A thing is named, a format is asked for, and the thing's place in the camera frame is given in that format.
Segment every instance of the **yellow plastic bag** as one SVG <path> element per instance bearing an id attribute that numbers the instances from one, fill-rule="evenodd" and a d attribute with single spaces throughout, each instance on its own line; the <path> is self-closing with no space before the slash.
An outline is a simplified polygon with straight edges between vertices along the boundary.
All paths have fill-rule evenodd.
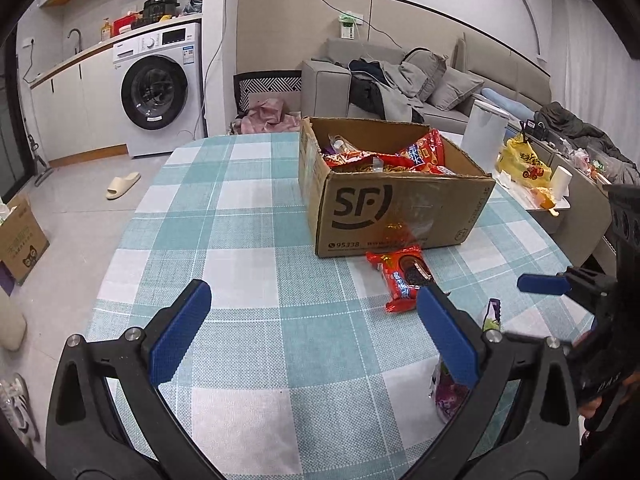
<path id="1" fill-rule="evenodd" d="M 526 187 L 549 187 L 551 181 L 551 168 L 540 161 L 531 145 L 524 142 L 522 134 L 507 140 L 496 168 L 506 171 L 513 180 Z"/>

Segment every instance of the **tile floor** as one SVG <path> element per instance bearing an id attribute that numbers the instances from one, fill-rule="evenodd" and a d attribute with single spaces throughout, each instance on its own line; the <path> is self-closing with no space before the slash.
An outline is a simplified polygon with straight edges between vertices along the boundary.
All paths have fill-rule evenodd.
<path id="1" fill-rule="evenodd" d="M 167 155 L 130 159 L 115 156 L 57 169 L 40 187 L 25 186 L 31 208 L 50 247 L 12 300 L 27 320 L 17 352 L 0 349 L 0 374 L 19 372 L 27 382 L 42 438 L 34 447 L 44 460 L 44 433 L 51 386 L 66 338 L 84 333 L 122 232 Z M 107 200 L 114 176 L 139 171 L 127 194 Z"/>

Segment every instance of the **curtain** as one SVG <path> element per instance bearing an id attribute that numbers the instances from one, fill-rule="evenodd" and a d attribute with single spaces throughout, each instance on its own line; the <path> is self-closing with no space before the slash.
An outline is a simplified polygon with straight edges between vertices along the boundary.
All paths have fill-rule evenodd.
<path id="1" fill-rule="evenodd" d="M 640 61 L 588 0 L 552 0 L 550 47 L 553 100 L 640 166 Z"/>

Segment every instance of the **red tractor print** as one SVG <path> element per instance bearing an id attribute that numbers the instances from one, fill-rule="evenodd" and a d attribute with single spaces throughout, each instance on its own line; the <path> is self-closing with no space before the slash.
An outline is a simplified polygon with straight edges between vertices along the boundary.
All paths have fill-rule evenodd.
<path id="1" fill-rule="evenodd" d="M 536 180 L 539 176 L 543 176 L 544 174 L 545 170 L 540 166 L 529 166 L 522 172 L 522 176 L 524 178 L 530 178 L 531 180 Z"/>

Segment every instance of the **wooden countertop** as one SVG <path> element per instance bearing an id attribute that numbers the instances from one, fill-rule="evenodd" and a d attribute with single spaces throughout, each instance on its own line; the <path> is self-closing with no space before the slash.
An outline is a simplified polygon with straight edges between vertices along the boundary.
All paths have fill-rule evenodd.
<path id="1" fill-rule="evenodd" d="M 29 88 L 34 89 L 41 83 L 44 83 L 46 80 L 52 78 L 58 72 L 62 72 L 63 70 L 73 66 L 81 61 L 87 59 L 88 57 L 94 56 L 99 52 L 103 52 L 105 50 L 109 50 L 113 47 L 115 43 L 120 43 L 127 38 L 133 38 L 134 36 L 139 36 L 140 34 L 144 34 L 145 32 L 150 32 L 152 30 L 158 30 L 159 28 L 167 28 L 173 27 L 174 25 L 180 25 L 181 23 L 189 23 L 189 22 L 197 22 L 202 18 L 202 13 L 197 14 L 188 14 L 187 16 L 181 16 L 179 18 L 174 18 L 167 22 L 157 22 L 152 23 L 151 25 L 145 25 L 145 27 L 136 28 L 130 32 L 125 32 L 124 34 L 119 34 L 114 36 L 113 38 L 109 38 L 107 41 L 101 41 L 94 46 L 90 46 L 89 48 L 84 49 L 82 52 L 78 52 L 74 56 L 65 59 L 62 63 L 58 63 L 55 67 L 50 68 L 46 72 L 38 74 L 37 78 L 33 83 L 29 86 Z"/>

